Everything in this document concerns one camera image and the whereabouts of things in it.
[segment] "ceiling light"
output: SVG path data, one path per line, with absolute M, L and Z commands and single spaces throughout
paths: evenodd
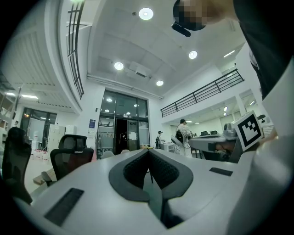
M 34 95 L 22 95 L 22 97 L 25 98 L 32 98 L 32 99 L 37 99 L 38 97 L 34 96 Z
M 142 20 L 150 20 L 153 17 L 153 11 L 150 8 L 143 8 L 139 11 L 139 17 Z
M 158 81 L 158 82 L 156 83 L 157 86 L 162 86 L 163 84 L 164 84 L 163 81 Z
M 116 62 L 114 64 L 115 69 L 122 70 L 124 68 L 124 65 L 121 62 Z
M 227 57 L 227 56 L 229 56 L 229 55 L 231 55 L 231 54 L 233 54 L 234 52 L 235 52 L 234 50 L 231 51 L 229 54 L 226 54 L 226 55 L 224 56 L 224 58 Z
M 195 59 L 197 57 L 197 52 L 196 51 L 191 51 L 189 54 L 190 59 Z

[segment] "black railing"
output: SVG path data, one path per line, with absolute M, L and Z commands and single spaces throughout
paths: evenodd
M 72 9 L 68 11 L 69 25 L 68 25 L 68 60 L 73 75 L 73 82 L 76 86 L 79 98 L 82 99 L 84 94 L 83 85 L 81 82 L 81 76 L 79 73 L 79 61 L 78 61 L 78 39 L 79 39 L 79 26 L 81 16 L 84 8 L 84 2 L 73 3 Z
M 191 105 L 197 104 L 201 101 L 206 100 L 218 93 L 225 91 L 226 89 L 243 82 L 244 79 L 239 74 L 238 70 L 235 69 L 217 80 L 201 87 L 200 89 L 186 95 L 185 97 L 177 100 L 176 102 L 168 105 L 161 109 L 162 117 L 168 116 L 172 113 L 178 112 Z

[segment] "person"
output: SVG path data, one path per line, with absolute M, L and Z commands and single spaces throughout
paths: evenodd
M 160 144 L 162 144 L 162 143 L 164 143 L 165 142 L 165 140 L 162 138 L 162 136 L 161 136 L 161 134 L 162 134 L 163 132 L 160 130 L 160 131 L 158 131 L 158 136 L 157 136 L 157 138 L 156 138 L 156 142 L 155 142 L 155 148 L 156 149 L 161 149 L 160 148 Z
M 250 62 L 257 73 L 264 99 L 294 55 L 293 39 L 287 33 L 293 27 L 289 3 L 265 5 L 263 1 L 255 0 L 177 0 L 173 14 L 176 22 L 193 31 L 225 18 L 238 21 L 250 47 Z M 277 132 L 273 129 L 259 146 L 276 137 Z
M 180 125 L 177 127 L 176 132 L 180 131 L 180 133 L 183 136 L 183 147 L 182 146 L 177 146 L 180 151 L 180 155 L 186 156 L 186 157 L 192 157 L 191 153 L 191 147 L 189 145 L 189 139 L 191 139 L 191 131 L 189 127 L 187 126 L 187 123 L 185 119 L 182 119 L 180 121 Z

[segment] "glass wall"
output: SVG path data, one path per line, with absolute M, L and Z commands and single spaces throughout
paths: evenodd
M 147 101 L 105 91 L 96 135 L 97 157 L 105 151 L 120 154 L 143 145 L 150 146 Z
M 29 141 L 37 136 L 39 147 L 44 149 L 47 146 L 50 124 L 55 124 L 57 114 L 24 108 L 20 128 L 26 132 Z

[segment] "cap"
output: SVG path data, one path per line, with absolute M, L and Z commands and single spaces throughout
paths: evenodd
M 186 37 L 190 37 L 191 33 L 188 32 L 186 29 L 191 31 L 198 31 L 205 27 L 205 25 L 202 25 L 202 23 L 198 22 L 190 22 L 187 17 L 185 17 L 184 11 L 180 11 L 180 0 L 177 0 L 174 4 L 173 8 L 173 16 L 175 19 L 174 24 L 172 25 L 172 28 L 185 35 Z

